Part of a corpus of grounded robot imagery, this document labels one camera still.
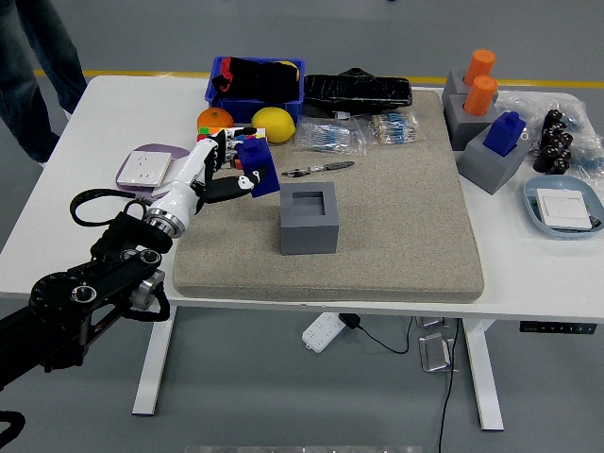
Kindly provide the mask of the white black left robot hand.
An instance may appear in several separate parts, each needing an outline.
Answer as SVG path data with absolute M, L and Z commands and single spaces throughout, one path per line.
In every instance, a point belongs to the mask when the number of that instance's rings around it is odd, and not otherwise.
M 251 193 L 267 173 L 264 167 L 242 176 L 218 179 L 213 176 L 227 161 L 228 154 L 241 143 L 238 138 L 256 132 L 254 127 L 231 127 L 199 140 L 185 159 L 183 168 L 169 184 L 168 193 L 152 203 L 144 220 L 150 224 L 166 223 L 175 229 L 186 229 L 191 217 L 204 204 Z

